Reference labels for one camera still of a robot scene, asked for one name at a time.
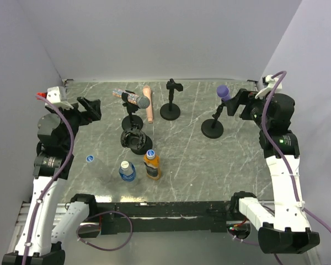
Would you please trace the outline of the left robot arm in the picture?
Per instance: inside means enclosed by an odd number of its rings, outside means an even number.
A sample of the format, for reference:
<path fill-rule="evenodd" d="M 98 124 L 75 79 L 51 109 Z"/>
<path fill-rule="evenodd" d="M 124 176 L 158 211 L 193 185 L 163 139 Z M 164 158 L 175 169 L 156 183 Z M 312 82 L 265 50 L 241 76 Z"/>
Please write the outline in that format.
<path fill-rule="evenodd" d="M 49 113 L 38 121 L 33 194 L 20 239 L 14 251 L 3 256 L 2 264 L 64 264 L 68 240 L 82 221 L 91 222 L 98 215 L 93 195 L 76 194 L 62 219 L 54 224 L 74 159 L 74 138 L 80 126 L 101 119 L 100 100 L 79 97 L 69 104 L 52 103 L 47 96 L 37 98 L 45 102 Z"/>

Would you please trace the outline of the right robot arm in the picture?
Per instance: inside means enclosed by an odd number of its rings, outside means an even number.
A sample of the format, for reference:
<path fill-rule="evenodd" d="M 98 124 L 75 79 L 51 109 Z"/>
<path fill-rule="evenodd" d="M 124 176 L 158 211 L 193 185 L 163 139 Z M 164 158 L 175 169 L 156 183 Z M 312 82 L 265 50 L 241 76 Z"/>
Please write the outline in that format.
<path fill-rule="evenodd" d="M 303 212 L 300 188 L 300 150 L 296 135 L 289 129 L 295 101 L 285 94 L 273 95 L 268 109 L 266 99 L 246 89 L 225 103 L 233 116 L 244 106 L 240 118 L 256 123 L 264 120 L 267 133 L 259 132 L 259 143 L 269 167 L 274 194 L 274 214 L 269 213 L 250 192 L 236 192 L 228 207 L 236 220 L 248 219 L 258 231 L 260 249 L 268 254 L 302 254 L 320 243 Z"/>

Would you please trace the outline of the white water bottle cap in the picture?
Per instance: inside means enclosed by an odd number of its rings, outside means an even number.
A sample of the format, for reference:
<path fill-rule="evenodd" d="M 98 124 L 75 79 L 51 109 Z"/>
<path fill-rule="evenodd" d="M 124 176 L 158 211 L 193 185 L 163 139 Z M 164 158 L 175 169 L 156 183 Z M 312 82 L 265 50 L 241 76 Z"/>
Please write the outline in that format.
<path fill-rule="evenodd" d="M 127 170 L 129 168 L 130 164 L 128 161 L 122 161 L 121 162 L 121 165 L 120 167 L 123 169 L 123 170 Z"/>

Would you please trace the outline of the orange bottle cap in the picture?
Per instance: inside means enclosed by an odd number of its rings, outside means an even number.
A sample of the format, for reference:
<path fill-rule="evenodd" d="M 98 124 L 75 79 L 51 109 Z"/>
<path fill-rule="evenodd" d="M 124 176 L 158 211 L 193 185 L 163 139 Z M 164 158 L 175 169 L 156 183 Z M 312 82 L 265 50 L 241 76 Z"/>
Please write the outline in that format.
<path fill-rule="evenodd" d="M 146 156 L 148 159 L 154 159 L 156 154 L 155 154 L 155 151 L 154 150 L 148 150 L 147 153 L 146 153 Z"/>

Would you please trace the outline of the blue label water bottle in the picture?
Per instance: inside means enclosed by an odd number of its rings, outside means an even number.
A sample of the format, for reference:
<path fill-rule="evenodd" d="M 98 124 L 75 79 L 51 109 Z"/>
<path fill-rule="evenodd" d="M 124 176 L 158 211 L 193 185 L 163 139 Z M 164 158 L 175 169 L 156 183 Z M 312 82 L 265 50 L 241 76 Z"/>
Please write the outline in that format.
<path fill-rule="evenodd" d="M 136 179 L 135 166 L 131 162 L 129 164 L 130 166 L 127 170 L 123 170 L 121 167 L 119 168 L 119 175 L 125 182 L 133 182 Z"/>

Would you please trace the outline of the orange juice bottle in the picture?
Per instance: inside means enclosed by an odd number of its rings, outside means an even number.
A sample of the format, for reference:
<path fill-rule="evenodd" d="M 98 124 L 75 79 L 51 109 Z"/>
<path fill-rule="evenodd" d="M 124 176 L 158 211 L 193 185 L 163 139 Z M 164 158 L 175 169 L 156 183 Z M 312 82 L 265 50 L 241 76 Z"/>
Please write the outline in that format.
<path fill-rule="evenodd" d="M 155 181 L 159 180 L 161 177 L 161 169 L 160 169 L 160 158 L 156 154 L 154 159 L 148 159 L 146 154 L 143 157 L 143 162 L 146 166 L 146 175 L 150 179 Z"/>

